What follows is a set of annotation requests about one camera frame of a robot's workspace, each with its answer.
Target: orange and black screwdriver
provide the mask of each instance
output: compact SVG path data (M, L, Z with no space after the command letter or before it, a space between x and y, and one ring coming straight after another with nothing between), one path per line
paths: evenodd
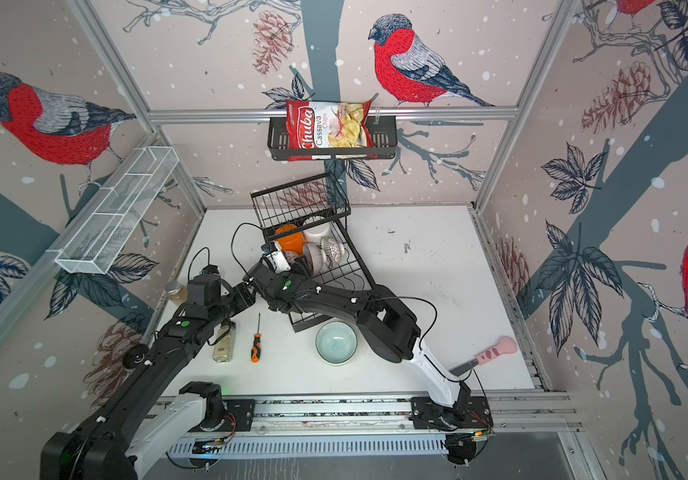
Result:
M261 327L261 313L259 313L259 325L256 326L256 334L253 336L253 348L250 350L250 360L253 363L259 361L261 358L261 333L259 333L259 327Z

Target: bag of chips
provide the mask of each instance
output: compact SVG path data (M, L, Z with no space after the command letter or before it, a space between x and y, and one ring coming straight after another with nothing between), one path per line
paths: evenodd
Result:
M332 101L286 101L288 148L372 147L366 128L371 101L362 104ZM337 155L336 158L362 158L363 155ZM323 160L330 155L290 157L288 160Z

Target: pink knife handle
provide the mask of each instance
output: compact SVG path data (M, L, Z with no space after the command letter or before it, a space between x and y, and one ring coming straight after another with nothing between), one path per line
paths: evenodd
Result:
M518 344L515 343L512 338L508 336L503 336L501 340L498 341L498 343L488 350L485 350L483 353L477 356L478 359L478 365L482 365L484 363L488 363L494 358L503 355L505 353L515 353L518 350Z

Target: table surface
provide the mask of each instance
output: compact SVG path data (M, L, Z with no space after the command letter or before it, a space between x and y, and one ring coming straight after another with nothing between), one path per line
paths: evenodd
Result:
M348 232L377 283L396 295L417 296L433 302L438 320L426 337L435 356L451 369L496 343L514 338L501 297L485 260L466 206L356 207L349 216ZM227 282L241 282L243 271L230 253L235 228L256 223L252 209L208 210L187 256L180 281L192 257L204 246L210 262L218 265ZM252 226L242 226L235 239L235 255L250 268L261 255L263 238ZM192 271L207 262L206 252L195 259ZM424 331L432 321L432 308L404 300ZM171 318L168 302L158 329ZM253 334L261 312L262 357L250 360ZM294 333L288 316L271 312L257 296L256 304L234 316L237 324L234 357L215 362L213 347L205 346L176 376L164 392L175 396L191 381L216 382L224 395L352 394L425 391L425 381L407 362L390 363L368 347L362 334L354 356L345 364L325 363L315 348L322 325ZM485 389L532 389L520 351L504 355L475 369ZM467 384L479 390L472 376Z

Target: gray floor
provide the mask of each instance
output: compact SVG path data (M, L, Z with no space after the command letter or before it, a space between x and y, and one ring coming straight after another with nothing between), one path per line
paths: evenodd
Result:
M500 433L469 468L443 456L362 456L224 460L210 472L159 460L144 480L573 480L556 433Z

